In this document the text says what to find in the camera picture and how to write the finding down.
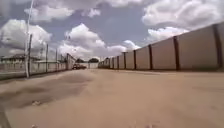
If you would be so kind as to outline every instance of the sky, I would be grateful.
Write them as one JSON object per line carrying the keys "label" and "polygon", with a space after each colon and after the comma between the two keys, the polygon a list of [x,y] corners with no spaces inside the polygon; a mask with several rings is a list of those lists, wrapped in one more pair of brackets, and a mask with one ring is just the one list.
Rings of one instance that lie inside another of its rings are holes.
{"label": "sky", "polygon": [[[31,0],[0,0],[0,56],[22,53]],[[34,0],[32,51],[105,58],[224,19],[223,0]]]}

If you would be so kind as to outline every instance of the car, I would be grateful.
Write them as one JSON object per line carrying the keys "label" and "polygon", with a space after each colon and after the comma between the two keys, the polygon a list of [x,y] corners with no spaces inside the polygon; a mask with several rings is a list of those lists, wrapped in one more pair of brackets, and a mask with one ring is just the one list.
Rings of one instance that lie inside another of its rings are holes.
{"label": "car", "polygon": [[72,69],[75,69],[75,70],[80,70],[80,69],[86,69],[87,67],[84,66],[84,65],[80,65],[80,64],[74,64],[73,68]]}

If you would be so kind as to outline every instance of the asphalt road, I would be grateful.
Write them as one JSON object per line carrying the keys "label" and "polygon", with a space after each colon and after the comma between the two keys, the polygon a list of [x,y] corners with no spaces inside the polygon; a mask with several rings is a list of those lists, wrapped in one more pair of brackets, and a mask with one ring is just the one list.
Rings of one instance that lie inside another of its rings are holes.
{"label": "asphalt road", "polygon": [[3,81],[0,120],[3,128],[223,128],[223,78],[80,70]]}

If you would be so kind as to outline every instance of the utility pole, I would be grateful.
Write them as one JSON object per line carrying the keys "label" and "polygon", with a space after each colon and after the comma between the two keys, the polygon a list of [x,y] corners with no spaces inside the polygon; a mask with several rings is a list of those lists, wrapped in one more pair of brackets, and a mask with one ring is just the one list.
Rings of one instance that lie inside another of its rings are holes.
{"label": "utility pole", "polygon": [[33,2],[34,0],[31,1],[31,5],[30,5],[30,11],[29,11],[29,17],[27,20],[27,25],[26,25],[26,34],[27,34],[27,39],[26,39],[26,44],[25,44],[25,66],[26,66],[26,77],[29,78],[29,62],[28,62],[28,47],[29,47],[29,26],[30,26],[30,18],[31,18],[31,13],[32,13],[32,9],[33,9]]}
{"label": "utility pole", "polygon": [[28,48],[28,56],[27,56],[27,60],[28,60],[28,77],[30,77],[30,51],[31,51],[31,43],[32,43],[32,38],[33,35],[30,35],[30,41],[29,41],[29,48]]}
{"label": "utility pole", "polygon": [[47,61],[48,61],[48,44],[47,44],[47,48],[46,48],[46,72],[48,70],[48,63],[47,63]]}

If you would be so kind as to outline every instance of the white cloud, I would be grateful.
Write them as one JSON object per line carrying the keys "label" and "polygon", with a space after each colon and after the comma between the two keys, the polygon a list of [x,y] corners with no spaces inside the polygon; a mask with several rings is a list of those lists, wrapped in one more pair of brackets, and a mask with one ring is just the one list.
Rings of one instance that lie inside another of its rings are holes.
{"label": "white cloud", "polygon": [[[42,43],[51,40],[51,34],[45,31],[42,27],[30,25],[30,33],[33,34],[32,48],[37,49],[42,46]],[[24,20],[9,20],[0,29],[2,33],[2,43],[12,48],[24,49],[26,42],[26,23]]]}
{"label": "white cloud", "polygon": [[60,52],[62,54],[70,53],[75,57],[84,59],[116,56],[127,50],[139,48],[139,46],[130,40],[124,41],[122,45],[106,46],[98,34],[92,32],[85,24],[80,24],[71,31],[65,32],[65,36],[69,40],[60,42]]}
{"label": "white cloud", "polygon": [[152,42],[164,40],[176,35],[180,35],[186,32],[188,32],[188,30],[182,29],[182,28],[175,28],[175,27],[160,28],[158,30],[148,29],[149,37],[147,37],[146,40],[152,43]]}
{"label": "white cloud", "polygon": [[21,49],[11,49],[11,50],[9,51],[9,53],[12,54],[12,55],[15,55],[15,54],[22,54],[22,53],[24,53],[24,50],[21,50]]}
{"label": "white cloud", "polygon": [[67,44],[66,42],[62,42],[62,44],[59,46],[59,52],[63,55],[69,53],[77,58],[85,58],[86,56],[89,56],[92,51],[87,50],[81,46],[73,46]]}
{"label": "white cloud", "polygon": [[[29,14],[29,9],[25,9],[24,11]],[[33,22],[51,22],[53,19],[64,20],[71,16],[73,12],[73,10],[66,7],[52,8],[47,5],[43,5],[32,9],[31,20]]]}
{"label": "white cloud", "polygon": [[105,45],[98,34],[90,31],[85,24],[80,24],[71,31],[66,32],[66,36],[68,36],[72,42],[85,47],[96,48]]}
{"label": "white cloud", "polygon": [[[12,0],[16,4],[24,4],[31,0]],[[50,22],[53,19],[63,20],[77,10],[84,10],[85,16],[94,17],[101,14],[96,10],[97,5],[108,3],[112,7],[125,7],[130,4],[140,4],[144,0],[35,0],[35,8],[32,13],[33,21]]]}
{"label": "white cloud", "polygon": [[199,28],[223,19],[222,0],[158,0],[144,8],[146,25],[174,23],[185,28]]}
{"label": "white cloud", "polygon": [[88,11],[84,11],[82,13],[82,16],[88,16],[90,18],[93,18],[94,16],[99,16],[101,14],[101,11],[98,9],[90,9]]}
{"label": "white cloud", "polygon": [[127,47],[127,50],[135,50],[135,49],[139,49],[140,48],[138,45],[136,45],[131,40],[124,41],[124,45]]}
{"label": "white cloud", "polygon": [[140,4],[144,0],[105,0],[108,2],[112,7],[124,7],[129,4]]}

